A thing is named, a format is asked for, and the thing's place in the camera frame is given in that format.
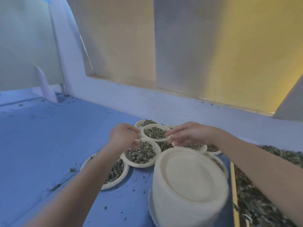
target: gray panel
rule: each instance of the gray panel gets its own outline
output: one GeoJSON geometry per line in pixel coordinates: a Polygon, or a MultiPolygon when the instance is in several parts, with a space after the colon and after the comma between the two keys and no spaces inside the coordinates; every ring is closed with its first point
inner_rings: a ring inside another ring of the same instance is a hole
{"type": "Polygon", "coordinates": [[[40,86],[34,66],[63,83],[47,2],[0,0],[0,32],[0,91],[40,86]]]}
{"type": "Polygon", "coordinates": [[[201,97],[224,0],[154,0],[157,87],[201,97]]]}
{"type": "Polygon", "coordinates": [[[288,93],[273,117],[303,122],[303,75],[288,93]]]}

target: blue table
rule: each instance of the blue table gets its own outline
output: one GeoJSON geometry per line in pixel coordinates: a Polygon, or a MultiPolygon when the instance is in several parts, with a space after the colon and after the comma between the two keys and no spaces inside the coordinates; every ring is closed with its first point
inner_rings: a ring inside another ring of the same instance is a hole
{"type": "MultiPolygon", "coordinates": [[[[1,227],[23,226],[106,144],[117,123],[140,119],[71,96],[57,97],[58,104],[35,99],[0,107],[1,227]]],[[[228,158],[220,158],[229,167],[228,158]]],[[[120,184],[99,193],[84,226],[154,226],[148,211],[152,174],[153,167],[130,167],[120,184]]],[[[215,226],[233,226],[230,201],[215,226]]]]}

